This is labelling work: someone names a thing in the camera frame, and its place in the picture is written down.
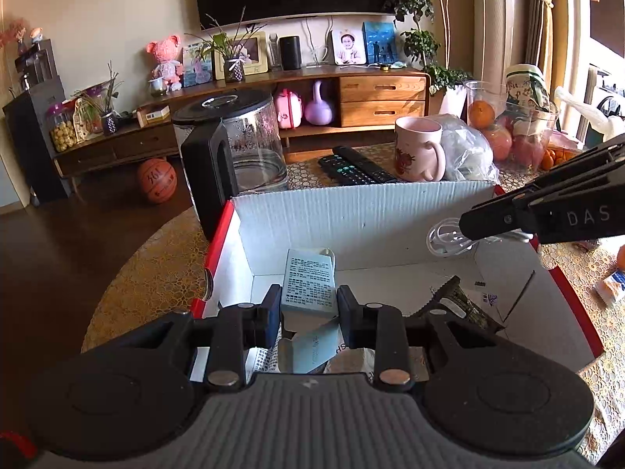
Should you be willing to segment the glass electric kettle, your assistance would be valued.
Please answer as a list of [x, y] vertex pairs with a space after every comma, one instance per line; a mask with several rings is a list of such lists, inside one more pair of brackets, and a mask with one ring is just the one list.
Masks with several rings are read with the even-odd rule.
[[228, 200], [287, 190], [287, 166], [269, 92], [211, 94], [178, 109], [171, 122], [206, 239], [213, 238]]

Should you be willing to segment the pale blue medicine box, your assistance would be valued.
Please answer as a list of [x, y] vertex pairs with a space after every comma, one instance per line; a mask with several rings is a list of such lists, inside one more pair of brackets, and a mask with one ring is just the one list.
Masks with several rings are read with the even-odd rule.
[[282, 308], [307, 315], [336, 315], [335, 272], [336, 257], [331, 249], [289, 249], [282, 285]]

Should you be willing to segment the black cylinder speaker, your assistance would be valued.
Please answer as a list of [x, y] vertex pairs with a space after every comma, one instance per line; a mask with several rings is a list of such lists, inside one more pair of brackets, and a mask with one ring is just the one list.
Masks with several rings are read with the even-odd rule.
[[295, 71], [302, 68], [302, 54], [299, 36], [283, 36], [279, 38], [282, 68], [284, 71]]

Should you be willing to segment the small potted plant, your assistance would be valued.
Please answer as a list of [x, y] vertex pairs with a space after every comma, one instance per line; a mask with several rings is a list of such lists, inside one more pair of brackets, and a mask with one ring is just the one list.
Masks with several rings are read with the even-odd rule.
[[244, 82], [246, 74], [241, 50], [252, 35], [265, 28], [265, 24], [257, 22], [243, 25], [245, 13], [246, 8], [243, 7], [233, 36], [229, 36], [217, 19], [210, 14], [205, 15], [205, 17], [208, 18], [211, 26], [216, 28], [217, 33], [214, 33], [209, 38], [189, 33], [189, 36], [199, 40], [197, 49], [194, 52], [194, 57], [198, 61], [205, 61], [207, 58], [212, 57], [214, 53], [220, 55], [223, 60], [223, 75], [225, 75], [226, 82]]

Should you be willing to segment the blue picture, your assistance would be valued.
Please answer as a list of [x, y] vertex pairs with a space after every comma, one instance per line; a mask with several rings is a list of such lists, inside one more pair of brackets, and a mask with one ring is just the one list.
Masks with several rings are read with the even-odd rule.
[[398, 60], [393, 23], [366, 21], [362, 32], [369, 64], [394, 64]]

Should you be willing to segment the black remote control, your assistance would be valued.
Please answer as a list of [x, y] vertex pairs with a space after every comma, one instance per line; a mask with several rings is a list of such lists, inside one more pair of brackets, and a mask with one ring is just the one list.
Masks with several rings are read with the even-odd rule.
[[362, 170], [351, 162], [337, 155], [322, 157], [318, 160], [321, 170], [330, 179], [340, 185], [366, 185], [372, 184], [373, 180], [366, 176]]
[[343, 161], [354, 166], [356, 170], [359, 170], [363, 176], [367, 177], [373, 183], [383, 184], [398, 182], [397, 178], [369, 158], [366, 158], [366, 156], [360, 154], [359, 151], [355, 151], [354, 148], [339, 145], [333, 148], [333, 152]]

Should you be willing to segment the floral paper cup stack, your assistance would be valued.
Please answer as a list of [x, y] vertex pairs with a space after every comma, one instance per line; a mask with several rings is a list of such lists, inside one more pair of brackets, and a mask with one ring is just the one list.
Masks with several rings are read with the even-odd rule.
[[546, 89], [546, 79], [534, 64], [512, 64], [505, 70], [506, 110], [515, 118], [554, 118], [557, 109]]

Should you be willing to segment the jar of yellow snacks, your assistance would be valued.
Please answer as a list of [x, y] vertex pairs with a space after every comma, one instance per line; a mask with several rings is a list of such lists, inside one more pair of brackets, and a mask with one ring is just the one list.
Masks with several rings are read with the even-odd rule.
[[49, 134], [57, 152], [64, 152], [77, 144], [77, 134], [73, 126], [73, 113], [61, 103], [54, 104], [46, 112]]

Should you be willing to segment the red white cardboard box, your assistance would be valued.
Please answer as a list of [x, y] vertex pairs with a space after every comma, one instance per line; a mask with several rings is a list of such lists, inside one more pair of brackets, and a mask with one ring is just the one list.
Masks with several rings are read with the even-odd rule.
[[480, 242], [436, 257], [429, 230], [495, 195], [487, 182], [394, 183], [244, 195], [223, 209], [204, 268], [209, 291], [196, 318], [259, 303], [282, 282], [290, 250], [329, 250], [335, 276], [362, 303], [410, 315], [448, 278], [501, 323], [507, 340], [580, 371], [604, 346], [564, 273], [542, 266], [528, 242]]

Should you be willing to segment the orange basketball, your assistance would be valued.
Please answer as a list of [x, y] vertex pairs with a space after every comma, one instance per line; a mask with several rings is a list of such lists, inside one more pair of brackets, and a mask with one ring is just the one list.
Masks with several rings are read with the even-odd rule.
[[147, 200], [155, 204], [170, 200], [178, 184], [174, 167], [161, 158], [143, 162], [138, 169], [138, 181]]

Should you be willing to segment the pink pig plush toy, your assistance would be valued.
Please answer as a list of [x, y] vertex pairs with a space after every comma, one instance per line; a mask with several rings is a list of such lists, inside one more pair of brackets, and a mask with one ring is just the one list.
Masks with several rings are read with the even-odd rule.
[[151, 41], [146, 45], [145, 51], [156, 61], [152, 78], [162, 79], [167, 92], [181, 90], [180, 76], [183, 73], [183, 64], [179, 61], [182, 53], [181, 37], [174, 34], [162, 40]]

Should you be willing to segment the pink white mug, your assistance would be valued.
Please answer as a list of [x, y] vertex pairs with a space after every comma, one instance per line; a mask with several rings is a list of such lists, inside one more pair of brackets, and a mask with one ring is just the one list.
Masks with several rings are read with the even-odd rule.
[[442, 126], [423, 116], [402, 116], [395, 121], [394, 168], [409, 182], [439, 182], [446, 170]]

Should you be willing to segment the framed photo yellow frame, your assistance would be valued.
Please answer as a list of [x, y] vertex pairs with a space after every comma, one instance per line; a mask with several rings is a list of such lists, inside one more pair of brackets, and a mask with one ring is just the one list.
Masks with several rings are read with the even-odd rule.
[[233, 79], [233, 72], [241, 68], [244, 76], [261, 74], [269, 71], [267, 37], [264, 31], [246, 32], [237, 38], [227, 36], [229, 56], [219, 49], [213, 50], [213, 76], [223, 81], [227, 76]]

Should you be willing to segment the blue white cracker packet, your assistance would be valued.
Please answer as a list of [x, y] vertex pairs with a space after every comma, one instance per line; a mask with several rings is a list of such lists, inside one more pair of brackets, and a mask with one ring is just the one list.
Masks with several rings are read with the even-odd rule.
[[609, 276], [598, 281], [594, 289], [606, 306], [616, 305], [625, 297], [625, 273], [622, 270], [613, 271]]

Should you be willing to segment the purple gourd vase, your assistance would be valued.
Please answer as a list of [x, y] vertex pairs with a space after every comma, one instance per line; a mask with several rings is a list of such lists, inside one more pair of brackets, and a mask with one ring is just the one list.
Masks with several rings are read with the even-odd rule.
[[304, 109], [305, 120], [315, 126], [327, 126], [333, 121], [334, 111], [329, 102], [321, 95], [321, 81], [315, 81], [312, 86], [312, 99]]

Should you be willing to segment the clear plastic fruit bowl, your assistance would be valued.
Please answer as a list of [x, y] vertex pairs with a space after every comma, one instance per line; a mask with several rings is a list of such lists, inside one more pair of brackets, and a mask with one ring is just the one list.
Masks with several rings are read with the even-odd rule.
[[556, 129], [555, 106], [549, 102], [540, 108], [524, 94], [517, 100], [492, 82], [469, 81], [464, 87], [467, 123], [486, 137], [494, 161], [538, 170]]

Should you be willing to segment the pink toy bag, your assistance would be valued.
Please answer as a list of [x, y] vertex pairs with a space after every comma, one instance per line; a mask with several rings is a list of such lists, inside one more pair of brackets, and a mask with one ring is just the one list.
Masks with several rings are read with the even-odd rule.
[[303, 120], [303, 103], [296, 92], [282, 88], [274, 97], [274, 108], [280, 129], [298, 128]]

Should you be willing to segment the potted green tree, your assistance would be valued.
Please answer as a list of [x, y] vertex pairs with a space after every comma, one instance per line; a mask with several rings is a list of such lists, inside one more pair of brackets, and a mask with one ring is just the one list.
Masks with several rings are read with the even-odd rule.
[[462, 68], [450, 65], [451, 20], [450, 0], [439, 1], [439, 14], [443, 25], [443, 43], [440, 43], [432, 31], [426, 30], [421, 22], [436, 17], [433, 0], [388, 0], [387, 6], [396, 22], [405, 22], [410, 18], [413, 27], [402, 31], [403, 51], [411, 61], [416, 61], [430, 77], [430, 93], [459, 88], [471, 79]]

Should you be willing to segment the wooden tv cabinet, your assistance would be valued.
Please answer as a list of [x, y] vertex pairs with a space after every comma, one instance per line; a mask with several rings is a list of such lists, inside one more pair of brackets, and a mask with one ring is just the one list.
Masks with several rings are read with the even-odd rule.
[[[287, 160], [312, 149], [332, 147], [362, 132], [387, 132], [397, 118], [426, 115], [429, 111], [429, 76], [403, 68], [307, 68], [253, 74], [240, 84], [209, 82], [182, 89], [143, 106], [145, 113], [167, 108], [182, 115], [182, 122], [165, 120], [141, 127], [131, 125], [110, 137], [98, 137], [58, 154], [54, 163], [63, 178], [94, 170], [177, 154], [188, 131], [201, 115], [222, 119], [229, 128], [233, 150], [274, 147]], [[303, 120], [286, 129], [279, 126], [283, 113], [274, 102], [285, 95], [291, 104], [320, 100], [329, 104], [329, 121], [316, 125]]]

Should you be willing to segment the baby portrait photo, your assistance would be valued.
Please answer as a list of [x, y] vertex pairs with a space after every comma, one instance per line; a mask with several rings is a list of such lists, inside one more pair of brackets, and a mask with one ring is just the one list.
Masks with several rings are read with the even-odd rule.
[[366, 47], [362, 31], [354, 28], [332, 32], [334, 61], [337, 66], [362, 66], [366, 64]]

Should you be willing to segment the black snack packet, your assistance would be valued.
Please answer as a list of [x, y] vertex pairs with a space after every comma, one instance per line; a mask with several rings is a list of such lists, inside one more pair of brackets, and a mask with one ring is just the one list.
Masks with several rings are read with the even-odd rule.
[[456, 315], [461, 320], [479, 326], [487, 333], [498, 333], [504, 326], [493, 319], [482, 310], [477, 304], [467, 297], [467, 294], [460, 286], [461, 279], [458, 275], [449, 278], [448, 281], [439, 287], [432, 298], [412, 315], [413, 318], [421, 318], [431, 310], [444, 310]]

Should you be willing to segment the clear crumpled plastic bag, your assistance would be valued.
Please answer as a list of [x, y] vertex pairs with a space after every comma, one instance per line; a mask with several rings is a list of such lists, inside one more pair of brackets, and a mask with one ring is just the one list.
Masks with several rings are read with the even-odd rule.
[[442, 127], [441, 145], [446, 157], [444, 178], [449, 181], [491, 181], [499, 170], [486, 137], [454, 115], [430, 115]]

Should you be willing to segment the pile of tangerines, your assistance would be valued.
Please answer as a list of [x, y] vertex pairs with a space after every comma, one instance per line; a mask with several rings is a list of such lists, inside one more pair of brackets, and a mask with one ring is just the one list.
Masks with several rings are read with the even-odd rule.
[[553, 167], [561, 165], [577, 157], [579, 154], [580, 150], [577, 148], [548, 145], [539, 163], [539, 170], [548, 172], [552, 170]]

